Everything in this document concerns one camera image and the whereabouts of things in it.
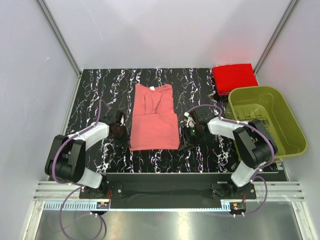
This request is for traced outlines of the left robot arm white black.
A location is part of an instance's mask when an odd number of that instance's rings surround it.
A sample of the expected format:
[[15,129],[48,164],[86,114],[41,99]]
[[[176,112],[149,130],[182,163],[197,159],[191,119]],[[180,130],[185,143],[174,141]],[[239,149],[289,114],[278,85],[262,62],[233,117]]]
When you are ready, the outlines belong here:
[[130,147],[125,114],[113,108],[80,132],[55,136],[44,167],[45,174],[59,182],[88,187],[95,197],[103,198],[108,193],[107,178],[88,169],[85,162],[87,150],[109,137],[116,146]]

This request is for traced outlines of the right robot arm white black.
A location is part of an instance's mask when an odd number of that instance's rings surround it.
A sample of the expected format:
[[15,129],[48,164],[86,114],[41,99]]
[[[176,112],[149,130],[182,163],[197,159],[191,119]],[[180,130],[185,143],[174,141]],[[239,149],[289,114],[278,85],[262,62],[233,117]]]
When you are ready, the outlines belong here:
[[185,125],[178,149],[187,151],[200,145],[208,134],[220,135],[235,141],[241,162],[227,183],[213,187],[220,198],[239,198],[268,161],[273,161],[278,147],[259,119],[236,121],[218,116],[200,120],[195,111],[184,113]]

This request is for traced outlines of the pink t shirt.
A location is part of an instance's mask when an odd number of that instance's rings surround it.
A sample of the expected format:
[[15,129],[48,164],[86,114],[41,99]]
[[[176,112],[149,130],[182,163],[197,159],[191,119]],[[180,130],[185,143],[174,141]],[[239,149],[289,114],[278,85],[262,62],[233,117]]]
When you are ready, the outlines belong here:
[[180,144],[173,88],[135,85],[130,150],[177,150]]

